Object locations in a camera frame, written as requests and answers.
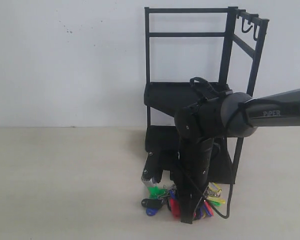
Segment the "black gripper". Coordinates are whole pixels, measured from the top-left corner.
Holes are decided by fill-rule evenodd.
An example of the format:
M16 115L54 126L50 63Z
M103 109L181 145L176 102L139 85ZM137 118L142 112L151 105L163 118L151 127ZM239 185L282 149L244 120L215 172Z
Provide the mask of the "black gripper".
M162 151L162 168L170 171L171 180L177 188L180 206L180 221L192 223L196 209L196 193L194 190L205 190L208 185L210 161L215 140L193 143L181 140L178 151ZM141 180L144 182L161 182L163 170L160 167L160 152L149 151L142 171Z

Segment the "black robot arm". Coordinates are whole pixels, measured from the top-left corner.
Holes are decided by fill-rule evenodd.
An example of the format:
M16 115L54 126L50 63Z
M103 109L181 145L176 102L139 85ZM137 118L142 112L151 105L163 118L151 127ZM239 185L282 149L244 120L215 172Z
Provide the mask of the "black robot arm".
M216 139L246 138L259 127L300 126L300 89L263 98L219 92L215 98L175 109L174 126L147 128L143 180L160 181L170 171L180 220L191 224L206 202L204 191Z

